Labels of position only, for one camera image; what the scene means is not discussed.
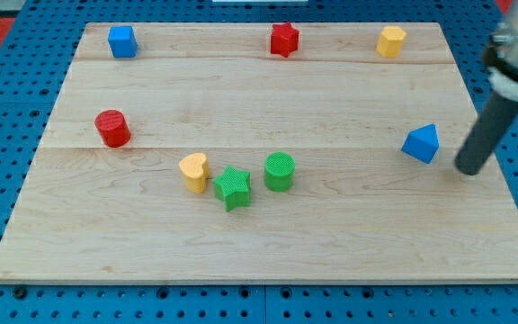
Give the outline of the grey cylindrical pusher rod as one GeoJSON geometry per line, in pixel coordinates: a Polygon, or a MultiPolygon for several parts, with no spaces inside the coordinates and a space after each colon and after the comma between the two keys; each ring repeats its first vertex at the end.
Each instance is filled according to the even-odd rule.
{"type": "Polygon", "coordinates": [[[493,91],[454,158],[464,175],[477,175],[518,116],[518,102],[493,91]]]}

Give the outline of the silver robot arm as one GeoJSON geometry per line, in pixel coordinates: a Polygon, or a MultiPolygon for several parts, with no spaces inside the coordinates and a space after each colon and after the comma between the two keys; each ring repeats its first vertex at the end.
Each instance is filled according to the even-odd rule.
{"type": "Polygon", "coordinates": [[[512,1],[482,55],[490,95],[463,142],[454,166],[478,174],[518,116],[518,1],[512,1]]]}

